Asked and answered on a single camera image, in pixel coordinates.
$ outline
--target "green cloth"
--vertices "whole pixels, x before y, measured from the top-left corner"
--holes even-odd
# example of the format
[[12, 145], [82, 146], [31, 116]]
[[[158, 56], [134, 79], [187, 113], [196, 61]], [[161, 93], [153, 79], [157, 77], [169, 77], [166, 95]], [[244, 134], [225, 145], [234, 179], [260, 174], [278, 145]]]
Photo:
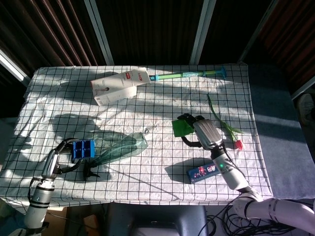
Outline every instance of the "green cloth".
[[172, 125], [175, 137], [183, 137], [194, 132], [194, 129], [183, 119], [173, 120]]

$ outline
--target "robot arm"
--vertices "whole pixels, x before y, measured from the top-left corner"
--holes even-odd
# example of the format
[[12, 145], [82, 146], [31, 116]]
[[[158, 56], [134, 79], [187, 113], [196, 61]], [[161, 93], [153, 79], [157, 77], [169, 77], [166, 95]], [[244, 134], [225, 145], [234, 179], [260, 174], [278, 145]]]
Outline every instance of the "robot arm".
[[315, 215], [309, 207], [274, 198], [262, 200], [228, 156], [221, 136], [209, 119], [201, 116], [194, 118], [189, 114], [184, 114], [178, 119], [185, 119], [194, 128], [199, 140], [199, 144], [194, 142], [195, 147], [200, 146], [211, 151], [211, 159], [229, 188], [242, 193], [233, 201], [233, 208], [240, 217], [270, 219], [315, 235]]

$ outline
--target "white box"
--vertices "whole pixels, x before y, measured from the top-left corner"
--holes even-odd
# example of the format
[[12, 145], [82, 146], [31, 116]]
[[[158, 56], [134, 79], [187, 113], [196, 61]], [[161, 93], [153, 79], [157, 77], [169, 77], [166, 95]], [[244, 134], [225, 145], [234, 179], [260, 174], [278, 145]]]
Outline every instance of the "white box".
[[92, 80], [94, 99], [99, 106], [137, 94], [137, 86], [150, 83], [146, 68], [139, 68], [97, 80]]

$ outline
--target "grid tablecloth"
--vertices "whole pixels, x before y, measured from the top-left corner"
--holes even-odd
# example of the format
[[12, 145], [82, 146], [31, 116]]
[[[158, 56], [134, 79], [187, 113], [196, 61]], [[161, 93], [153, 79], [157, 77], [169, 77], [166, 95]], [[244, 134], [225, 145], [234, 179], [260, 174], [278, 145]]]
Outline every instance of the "grid tablecloth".
[[[272, 197], [252, 112], [246, 65], [224, 65], [227, 78], [200, 76], [139, 86], [137, 96], [109, 105], [96, 105], [90, 80], [138, 66], [46, 67], [38, 69], [26, 93], [14, 136], [0, 173], [0, 197], [25, 212], [33, 176], [40, 177], [47, 154], [63, 139], [94, 139], [96, 157], [124, 135], [143, 132], [148, 148], [140, 155], [92, 169], [100, 177], [84, 181], [82, 168], [55, 180], [51, 207], [104, 202], [140, 204], [223, 204], [238, 196], [221, 175], [189, 184], [186, 171], [207, 163], [210, 152], [175, 138], [171, 121], [183, 113], [214, 121], [227, 150], [250, 184], [263, 198]], [[150, 75], [221, 66], [147, 66]], [[244, 150], [234, 150], [224, 128], [210, 112], [243, 134]], [[196, 141], [195, 135], [188, 136]], [[71, 165], [68, 155], [61, 165]]]

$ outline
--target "red flower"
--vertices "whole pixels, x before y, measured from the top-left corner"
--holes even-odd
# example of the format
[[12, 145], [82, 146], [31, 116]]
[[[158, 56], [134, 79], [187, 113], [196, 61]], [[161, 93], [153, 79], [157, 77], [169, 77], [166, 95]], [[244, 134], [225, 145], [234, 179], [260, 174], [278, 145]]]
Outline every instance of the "red flower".
[[238, 148], [239, 150], [243, 150], [242, 140], [237, 140], [234, 144], [235, 144], [236, 148]]

